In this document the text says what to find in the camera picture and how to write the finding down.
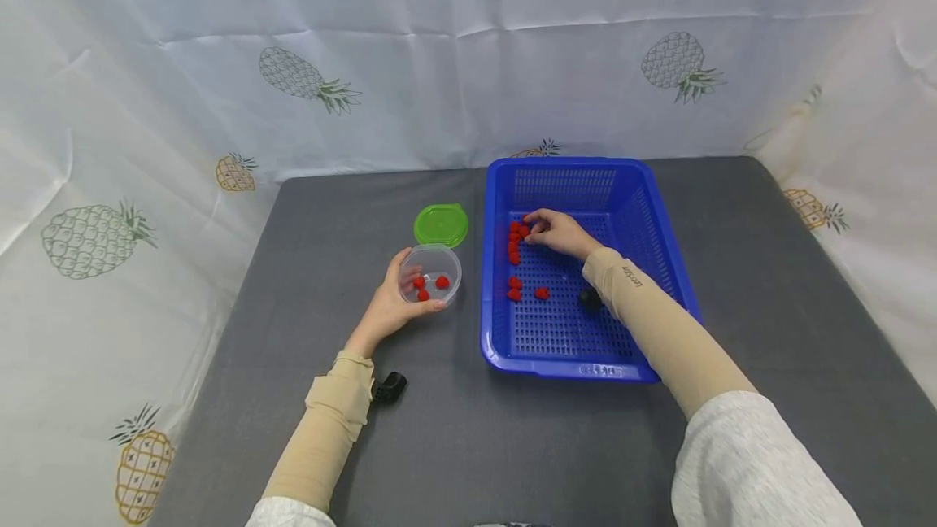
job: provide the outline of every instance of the white sleeve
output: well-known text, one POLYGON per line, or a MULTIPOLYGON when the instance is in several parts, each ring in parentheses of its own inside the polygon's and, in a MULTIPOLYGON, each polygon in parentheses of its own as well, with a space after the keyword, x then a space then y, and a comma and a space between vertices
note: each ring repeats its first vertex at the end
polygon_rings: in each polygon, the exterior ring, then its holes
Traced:
POLYGON ((861 525, 770 400, 723 393, 686 427, 671 495, 681 526, 861 525))
POLYGON ((335 527, 318 508, 283 496, 260 499, 246 527, 335 527))

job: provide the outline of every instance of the gray tabletop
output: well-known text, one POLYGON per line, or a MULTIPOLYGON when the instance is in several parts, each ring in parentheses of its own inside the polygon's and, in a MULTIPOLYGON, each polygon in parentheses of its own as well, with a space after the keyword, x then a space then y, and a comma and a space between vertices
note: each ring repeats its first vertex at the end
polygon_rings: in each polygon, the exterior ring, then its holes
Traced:
MULTIPOLYGON (((937 525, 937 412, 752 159, 650 162, 704 323, 866 525, 937 525)), ((686 423, 662 385, 495 372, 479 354, 485 172, 283 184, 150 527, 244 525, 412 221, 458 202, 450 310, 375 356, 409 380, 375 406, 333 498, 339 525, 671 525, 686 423)))

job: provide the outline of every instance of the blue plastic basket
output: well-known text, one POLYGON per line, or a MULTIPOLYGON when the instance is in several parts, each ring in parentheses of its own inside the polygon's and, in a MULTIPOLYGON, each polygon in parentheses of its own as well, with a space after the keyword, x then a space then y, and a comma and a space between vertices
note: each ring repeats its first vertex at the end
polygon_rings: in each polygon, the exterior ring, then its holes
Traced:
POLYGON ((538 207, 572 215, 700 319, 664 201, 645 163, 597 157, 501 159, 487 174, 482 354, 506 372, 659 381, 628 329, 605 307, 580 307, 578 295, 587 286, 581 262, 523 242, 520 264, 508 262, 511 221, 538 207), (518 303, 507 298, 511 275, 524 282, 518 303), (533 298, 537 287, 549 289, 547 301, 533 298))

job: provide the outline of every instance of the fabric backdrop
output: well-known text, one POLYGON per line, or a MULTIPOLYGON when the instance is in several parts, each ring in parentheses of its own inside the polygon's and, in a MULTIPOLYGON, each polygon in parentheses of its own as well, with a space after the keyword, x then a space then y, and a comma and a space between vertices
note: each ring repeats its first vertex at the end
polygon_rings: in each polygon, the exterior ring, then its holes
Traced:
POLYGON ((758 158, 937 403, 937 11, 890 0, 758 158))
POLYGON ((146 521, 284 178, 755 150, 883 1, 0 0, 5 519, 146 521))

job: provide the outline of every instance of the wrist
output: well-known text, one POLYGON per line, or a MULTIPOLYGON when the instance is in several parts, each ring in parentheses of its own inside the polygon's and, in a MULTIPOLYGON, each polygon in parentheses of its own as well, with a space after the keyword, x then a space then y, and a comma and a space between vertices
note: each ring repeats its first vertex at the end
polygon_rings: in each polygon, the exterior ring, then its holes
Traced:
POLYGON ((349 340, 345 342, 345 350, 361 356, 362 359, 370 359, 374 355, 378 343, 381 343, 381 341, 378 340, 376 334, 357 328, 351 332, 349 340))
POLYGON ((585 263, 586 259, 588 258, 588 255, 592 255, 593 252, 596 252, 598 249, 602 249, 602 248, 604 248, 602 243, 599 243, 598 240, 591 237, 590 239, 588 239, 588 242, 583 244, 582 248, 579 249, 579 252, 576 255, 576 258, 585 263))

